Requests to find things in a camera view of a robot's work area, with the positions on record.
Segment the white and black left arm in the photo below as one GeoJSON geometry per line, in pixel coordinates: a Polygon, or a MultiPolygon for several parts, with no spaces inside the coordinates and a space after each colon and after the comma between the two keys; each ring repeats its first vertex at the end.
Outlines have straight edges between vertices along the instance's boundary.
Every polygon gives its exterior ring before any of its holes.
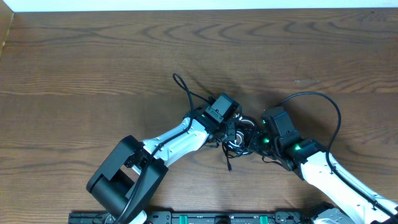
{"type": "Polygon", "coordinates": [[[86,185],[115,223],[144,223],[146,206],[174,162],[209,142],[228,139],[240,106],[203,105],[175,128],[152,139],[120,140],[86,185]]]}

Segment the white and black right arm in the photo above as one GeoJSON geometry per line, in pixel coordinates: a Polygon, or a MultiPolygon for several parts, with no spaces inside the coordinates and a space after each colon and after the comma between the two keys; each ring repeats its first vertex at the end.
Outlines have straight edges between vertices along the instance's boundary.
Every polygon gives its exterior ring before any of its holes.
{"type": "Polygon", "coordinates": [[[263,126],[252,134],[249,149],[294,172],[322,191],[354,223],[397,223],[397,203],[370,189],[349,173],[327,148],[301,137],[286,110],[265,110],[263,126]]]}

